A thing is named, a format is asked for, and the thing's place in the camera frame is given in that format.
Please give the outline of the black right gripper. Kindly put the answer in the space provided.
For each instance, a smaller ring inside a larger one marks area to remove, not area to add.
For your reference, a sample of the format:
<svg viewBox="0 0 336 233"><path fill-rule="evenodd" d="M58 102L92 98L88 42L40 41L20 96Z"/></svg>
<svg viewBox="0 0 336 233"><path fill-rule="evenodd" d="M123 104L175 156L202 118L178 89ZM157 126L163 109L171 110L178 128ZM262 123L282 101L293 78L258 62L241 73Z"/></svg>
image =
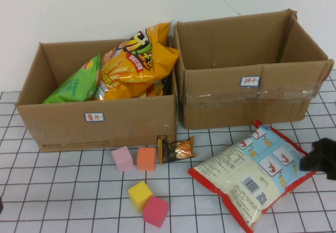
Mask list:
<svg viewBox="0 0 336 233"><path fill-rule="evenodd" d="M310 153L300 159L299 169L301 171L324 171L327 179L336 179L335 173L335 141L323 138L313 142L312 151L316 154Z"/></svg>

